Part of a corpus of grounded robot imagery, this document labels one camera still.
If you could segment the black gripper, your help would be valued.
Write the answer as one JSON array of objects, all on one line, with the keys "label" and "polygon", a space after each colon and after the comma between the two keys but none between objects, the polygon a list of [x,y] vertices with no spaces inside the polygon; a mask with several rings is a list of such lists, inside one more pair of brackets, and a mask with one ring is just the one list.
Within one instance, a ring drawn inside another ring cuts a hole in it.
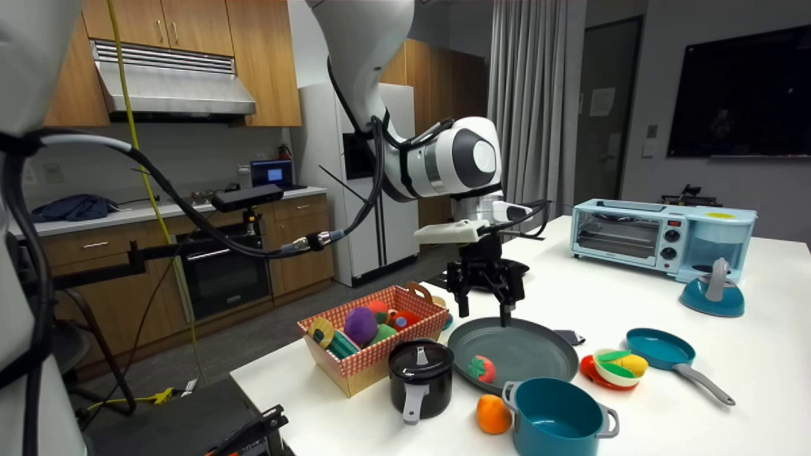
[{"label": "black gripper", "polygon": [[490,292],[499,302],[499,325],[508,328],[512,306],[524,297],[528,266],[502,257],[502,242],[485,235],[460,250],[445,271],[445,288],[455,293],[460,316],[470,316],[470,293]]}]

